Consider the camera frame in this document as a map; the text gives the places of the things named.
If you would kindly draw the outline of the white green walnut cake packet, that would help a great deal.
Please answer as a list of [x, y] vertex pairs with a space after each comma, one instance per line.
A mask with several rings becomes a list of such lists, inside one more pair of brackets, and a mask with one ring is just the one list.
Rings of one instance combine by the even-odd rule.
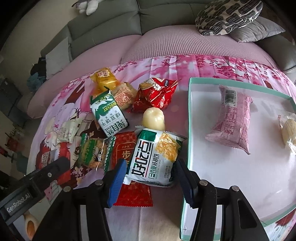
[[123, 183], [137, 182], [149, 186], [171, 187], [174, 183], [173, 163], [186, 140], [172, 132], [144, 126], [135, 129], [137, 142], [130, 158]]

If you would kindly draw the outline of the tan orange-print snack packet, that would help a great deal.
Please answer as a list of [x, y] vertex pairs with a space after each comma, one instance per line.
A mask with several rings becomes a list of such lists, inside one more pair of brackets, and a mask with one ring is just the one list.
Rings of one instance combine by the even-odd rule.
[[121, 110], [132, 106], [137, 95], [137, 90], [131, 84], [124, 82], [111, 91], [116, 103]]

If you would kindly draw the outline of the red triangular snack bag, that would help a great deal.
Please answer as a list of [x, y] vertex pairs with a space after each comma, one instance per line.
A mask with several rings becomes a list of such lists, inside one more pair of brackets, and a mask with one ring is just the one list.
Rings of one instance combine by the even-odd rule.
[[132, 104], [132, 113], [144, 113], [148, 108], [164, 110], [178, 86], [178, 80], [152, 77], [142, 82]]

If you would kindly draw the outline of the green clear cracker packet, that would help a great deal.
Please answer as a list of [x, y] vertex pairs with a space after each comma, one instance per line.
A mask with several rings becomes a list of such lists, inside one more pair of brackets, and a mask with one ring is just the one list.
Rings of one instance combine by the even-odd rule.
[[78, 164], [90, 169], [102, 169], [106, 173], [116, 137], [90, 138], [86, 133], [81, 137]]

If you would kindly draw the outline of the white crumpled snack packet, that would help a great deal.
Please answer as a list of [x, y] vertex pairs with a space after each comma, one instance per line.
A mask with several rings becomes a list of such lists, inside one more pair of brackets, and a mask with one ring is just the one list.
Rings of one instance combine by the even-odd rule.
[[64, 122], [62, 126], [57, 130], [57, 142], [66, 142], [72, 144], [82, 121], [83, 118], [75, 118]]

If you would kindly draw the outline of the teal white shallow box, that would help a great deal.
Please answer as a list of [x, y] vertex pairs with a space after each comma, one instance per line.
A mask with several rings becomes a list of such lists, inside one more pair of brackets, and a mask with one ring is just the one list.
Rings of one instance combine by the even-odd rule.
[[[218, 120], [219, 86], [253, 100], [249, 152], [206, 140]], [[295, 155], [284, 145], [279, 115], [295, 112], [292, 97], [259, 85], [215, 78], [191, 78], [188, 90], [188, 168], [214, 186], [238, 186], [270, 240], [286, 240], [295, 225]]]

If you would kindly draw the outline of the pink barcode snack packet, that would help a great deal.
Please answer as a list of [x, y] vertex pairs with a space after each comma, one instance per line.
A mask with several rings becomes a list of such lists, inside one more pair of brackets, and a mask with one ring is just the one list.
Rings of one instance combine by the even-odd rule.
[[218, 120], [206, 140], [224, 146], [249, 152], [248, 130], [250, 125], [251, 96], [232, 90], [227, 86], [219, 86], [221, 106]]

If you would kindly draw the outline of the green white biscuit packet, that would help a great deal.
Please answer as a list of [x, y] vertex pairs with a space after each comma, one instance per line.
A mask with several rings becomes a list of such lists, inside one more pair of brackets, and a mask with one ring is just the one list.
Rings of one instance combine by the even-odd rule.
[[114, 136], [129, 126], [128, 120], [108, 88], [97, 97], [90, 97], [90, 108], [107, 137]]

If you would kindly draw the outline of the pink cherry blossom cloth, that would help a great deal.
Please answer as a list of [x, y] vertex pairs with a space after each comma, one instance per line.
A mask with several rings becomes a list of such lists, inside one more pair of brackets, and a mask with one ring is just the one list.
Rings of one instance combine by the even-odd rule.
[[[69, 118], [81, 114], [84, 118], [80, 132], [95, 131], [89, 99], [95, 85], [93, 70], [81, 70], [77, 61], [57, 74], [38, 90], [33, 108], [41, 108], [41, 123], [31, 144], [27, 171], [42, 166], [44, 153], [53, 151], [71, 159], [65, 183], [78, 187], [90, 182], [95, 172], [77, 168], [80, 137], [73, 144], [58, 144], [57, 129]], [[276, 67], [254, 61], [206, 55], [176, 55], [128, 61], [111, 67], [112, 73], [133, 87], [151, 78], [178, 80], [173, 100], [165, 110], [166, 127], [170, 132], [185, 136], [188, 133], [187, 94], [192, 77], [230, 79], [277, 90], [295, 97], [294, 83]], [[152, 202], [143, 207], [115, 206], [107, 211], [114, 240], [178, 240], [181, 215], [181, 193], [177, 188], [153, 188]]]

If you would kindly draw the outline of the cream jelly cup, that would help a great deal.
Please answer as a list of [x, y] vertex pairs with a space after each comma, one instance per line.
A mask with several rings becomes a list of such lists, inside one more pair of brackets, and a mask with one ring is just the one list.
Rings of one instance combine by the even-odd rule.
[[153, 130], [165, 131], [166, 126], [163, 111], [155, 107], [148, 108], [143, 114], [142, 125]]

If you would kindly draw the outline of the yellow snack packet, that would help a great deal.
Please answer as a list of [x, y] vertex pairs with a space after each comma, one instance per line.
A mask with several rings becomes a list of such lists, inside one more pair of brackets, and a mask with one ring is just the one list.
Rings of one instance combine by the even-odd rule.
[[120, 84], [112, 71], [107, 67], [99, 69], [90, 78], [96, 84], [98, 92], [104, 92], [107, 88], [113, 90]]

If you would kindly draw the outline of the light grey small pillow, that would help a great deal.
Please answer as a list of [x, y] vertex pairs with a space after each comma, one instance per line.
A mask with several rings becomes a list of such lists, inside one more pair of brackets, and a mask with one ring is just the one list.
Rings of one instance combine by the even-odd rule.
[[62, 71], [69, 63], [68, 37], [62, 40], [52, 51], [46, 54], [46, 79], [51, 79]]

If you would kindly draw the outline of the pink sofa seat cover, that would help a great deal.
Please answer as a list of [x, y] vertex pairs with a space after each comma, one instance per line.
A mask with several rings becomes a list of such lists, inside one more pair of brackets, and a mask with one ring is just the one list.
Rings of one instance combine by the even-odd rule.
[[193, 25], [165, 26], [142, 36], [116, 38], [82, 53], [37, 90], [27, 114], [41, 118], [66, 84], [102, 67], [151, 57], [193, 54], [237, 57], [276, 67], [271, 56], [253, 42], [239, 43], [228, 35], [202, 36]]

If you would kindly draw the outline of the black white patterned pillow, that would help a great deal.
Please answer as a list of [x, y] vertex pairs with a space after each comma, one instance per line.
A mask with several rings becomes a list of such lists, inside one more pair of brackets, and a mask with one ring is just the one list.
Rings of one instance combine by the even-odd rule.
[[263, 2], [212, 1], [201, 10], [195, 26], [203, 36], [227, 35], [253, 22], [263, 9]]

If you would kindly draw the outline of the grey white plush toy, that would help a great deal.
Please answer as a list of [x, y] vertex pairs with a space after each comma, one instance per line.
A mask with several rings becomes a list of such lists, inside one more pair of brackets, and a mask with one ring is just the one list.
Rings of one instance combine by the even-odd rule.
[[87, 16], [92, 15], [103, 0], [78, 0], [72, 7], [75, 7], [79, 14], [85, 13]]

